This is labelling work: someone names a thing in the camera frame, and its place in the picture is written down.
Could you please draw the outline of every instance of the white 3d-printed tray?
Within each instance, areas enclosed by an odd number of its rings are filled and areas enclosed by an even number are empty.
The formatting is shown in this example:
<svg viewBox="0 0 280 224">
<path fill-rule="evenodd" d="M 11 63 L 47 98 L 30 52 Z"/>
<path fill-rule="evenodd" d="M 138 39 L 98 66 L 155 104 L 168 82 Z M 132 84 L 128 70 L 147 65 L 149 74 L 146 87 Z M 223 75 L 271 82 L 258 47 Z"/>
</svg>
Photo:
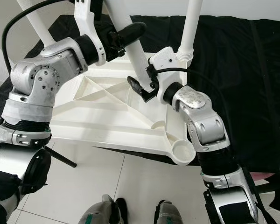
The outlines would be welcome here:
<svg viewBox="0 0 280 224">
<path fill-rule="evenodd" d="M 50 124 L 55 140 L 169 156 L 178 165 L 195 157 L 186 124 L 157 98 L 147 103 L 126 81 L 135 77 L 121 58 L 89 70 L 62 86 Z"/>
</svg>

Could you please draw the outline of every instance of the pink object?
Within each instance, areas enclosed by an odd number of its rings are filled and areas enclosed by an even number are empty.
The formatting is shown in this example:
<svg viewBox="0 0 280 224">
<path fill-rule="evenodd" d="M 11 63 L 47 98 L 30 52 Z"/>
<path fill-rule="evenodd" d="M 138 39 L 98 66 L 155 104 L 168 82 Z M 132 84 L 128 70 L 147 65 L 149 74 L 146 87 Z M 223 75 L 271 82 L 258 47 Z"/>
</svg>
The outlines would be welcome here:
<svg viewBox="0 0 280 224">
<path fill-rule="evenodd" d="M 250 172 L 254 181 L 259 181 L 273 176 L 273 173 Z"/>
</svg>

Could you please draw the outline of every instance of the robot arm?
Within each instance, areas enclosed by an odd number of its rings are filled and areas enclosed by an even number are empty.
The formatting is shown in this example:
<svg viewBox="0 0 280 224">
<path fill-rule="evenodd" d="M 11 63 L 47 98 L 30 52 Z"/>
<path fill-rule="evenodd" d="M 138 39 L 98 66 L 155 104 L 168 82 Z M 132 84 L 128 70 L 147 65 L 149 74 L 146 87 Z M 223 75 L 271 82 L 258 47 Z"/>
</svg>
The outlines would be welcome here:
<svg viewBox="0 0 280 224">
<path fill-rule="evenodd" d="M 166 70 L 178 67 L 177 60 L 171 47 L 162 49 L 149 59 L 147 73 L 154 87 L 151 93 L 147 93 L 133 78 L 129 77 L 128 81 L 145 102 L 156 96 L 161 103 L 170 104 L 187 124 L 201 165 L 201 177 L 208 188 L 204 197 L 210 222 L 227 224 L 236 220 L 242 224 L 257 223 L 257 207 L 243 170 L 230 152 L 224 123 L 212 109 L 206 94 L 184 86 L 177 71 Z"/>
<path fill-rule="evenodd" d="M 14 85 L 0 125 L 0 224 L 6 223 L 25 194 L 45 185 L 51 163 L 44 149 L 51 132 L 55 96 L 60 87 L 88 70 L 124 55 L 124 47 L 138 40 L 144 23 L 116 32 L 110 23 L 94 26 L 90 0 L 75 2 L 80 36 L 45 47 L 37 57 L 19 61 L 11 70 Z"/>
</svg>

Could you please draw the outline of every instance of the black cloth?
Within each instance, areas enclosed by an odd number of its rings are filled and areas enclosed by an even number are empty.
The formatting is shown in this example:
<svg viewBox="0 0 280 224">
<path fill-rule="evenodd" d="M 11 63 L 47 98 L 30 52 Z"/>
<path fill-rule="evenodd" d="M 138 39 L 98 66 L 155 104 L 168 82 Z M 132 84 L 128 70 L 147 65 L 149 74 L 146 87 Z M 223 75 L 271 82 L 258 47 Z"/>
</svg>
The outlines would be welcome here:
<svg viewBox="0 0 280 224">
<path fill-rule="evenodd" d="M 110 21 L 105 15 L 102 20 Z M 185 17 L 132 16 L 132 20 L 147 25 L 140 39 L 145 52 L 167 46 L 177 51 Z M 56 41 L 79 35 L 72 15 L 61 15 L 49 31 Z M 38 42 L 27 57 L 42 48 Z M 238 158 L 250 171 L 280 174 L 280 21 L 200 16 L 191 69 L 222 91 L 229 121 L 216 91 L 195 74 L 188 77 L 191 86 L 209 95 L 225 125 L 230 123 Z"/>
</svg>

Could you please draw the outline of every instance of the white tile floor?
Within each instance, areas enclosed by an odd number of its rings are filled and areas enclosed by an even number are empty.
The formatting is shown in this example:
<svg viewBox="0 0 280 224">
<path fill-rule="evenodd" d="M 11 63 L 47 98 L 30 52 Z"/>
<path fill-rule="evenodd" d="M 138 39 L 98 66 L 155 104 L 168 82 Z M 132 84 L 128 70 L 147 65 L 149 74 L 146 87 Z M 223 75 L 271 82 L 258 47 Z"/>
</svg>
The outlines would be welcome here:
<svg viewBox="0 0 280 224">
<path fill-rule="evenodd" d="M 155 207 L 167 199 L 185 224 L 207 224 L 199 167 L 179 167 L 87 145 L 50 143 L 76 161 L 71 168 L 53 159 L 48 186 L 26 196 L 8 224 L 77 224 L 103 194 L 127 201 L 130 224 L 152 224 Z M 264 204 L 273 195 L 263 195 Z"/>
</svg>

